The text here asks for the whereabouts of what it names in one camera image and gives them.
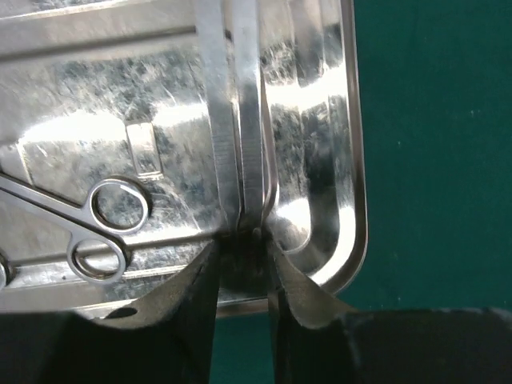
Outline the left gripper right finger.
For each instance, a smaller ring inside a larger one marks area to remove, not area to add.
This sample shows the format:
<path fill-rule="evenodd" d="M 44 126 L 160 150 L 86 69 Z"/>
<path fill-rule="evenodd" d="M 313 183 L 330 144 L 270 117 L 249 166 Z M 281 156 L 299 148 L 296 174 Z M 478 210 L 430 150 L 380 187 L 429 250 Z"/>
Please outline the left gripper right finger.
<path fill-rule="evenodd" d="M 352 310 L 266 242 L 277 383 L 508 383 L 511 314 Z"/>

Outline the dark green surgical cloth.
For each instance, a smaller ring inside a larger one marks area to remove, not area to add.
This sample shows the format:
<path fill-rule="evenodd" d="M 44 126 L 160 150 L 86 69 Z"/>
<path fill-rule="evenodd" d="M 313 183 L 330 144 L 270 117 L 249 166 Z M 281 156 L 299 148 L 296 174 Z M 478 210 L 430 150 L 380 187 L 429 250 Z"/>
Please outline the dark green surgical cloth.
<path fill-rule="evenodd" d="M 511 314 L 511 4 L 256 1 L 278 191 L 266 242 L 352 310 Z"/>

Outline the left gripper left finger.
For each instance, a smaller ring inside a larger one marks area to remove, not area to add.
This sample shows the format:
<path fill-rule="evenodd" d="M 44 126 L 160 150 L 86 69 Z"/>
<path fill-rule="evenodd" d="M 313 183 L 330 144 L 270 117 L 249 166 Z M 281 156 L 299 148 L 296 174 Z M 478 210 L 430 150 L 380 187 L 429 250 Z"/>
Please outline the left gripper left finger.
<path fill-rule="evenodd" d="M 220 242 L 104 318 L 74 312 L 1 316 L 3 383 L 207 383 Z"/>

